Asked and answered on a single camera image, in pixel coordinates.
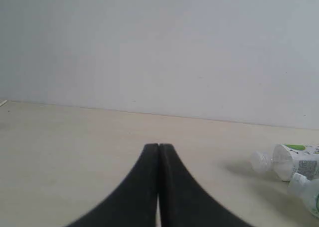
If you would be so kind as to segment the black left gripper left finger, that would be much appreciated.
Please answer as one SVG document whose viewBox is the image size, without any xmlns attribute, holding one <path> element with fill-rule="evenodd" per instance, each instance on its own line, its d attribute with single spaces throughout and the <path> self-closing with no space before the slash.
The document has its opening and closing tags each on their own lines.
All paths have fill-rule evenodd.
<svg viewBox="0 0 319 227">
<path fill-rule="evenodd" d="M 159 145 L 146 144 L 124 180 L 70 227 L 155 227 Z"/>
</svg>

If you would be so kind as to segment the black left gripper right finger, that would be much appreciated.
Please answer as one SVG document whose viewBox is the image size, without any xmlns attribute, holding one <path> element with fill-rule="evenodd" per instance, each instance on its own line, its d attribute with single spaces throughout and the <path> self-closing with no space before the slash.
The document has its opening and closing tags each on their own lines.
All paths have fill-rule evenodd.
<svg viewBox="0 0 319 227">
<path fill-rule="evenodd" d="M 171 144 L 159 145 L 159 210 L 163 227 L 249 227 L 212 198 Z"/>
</svg>

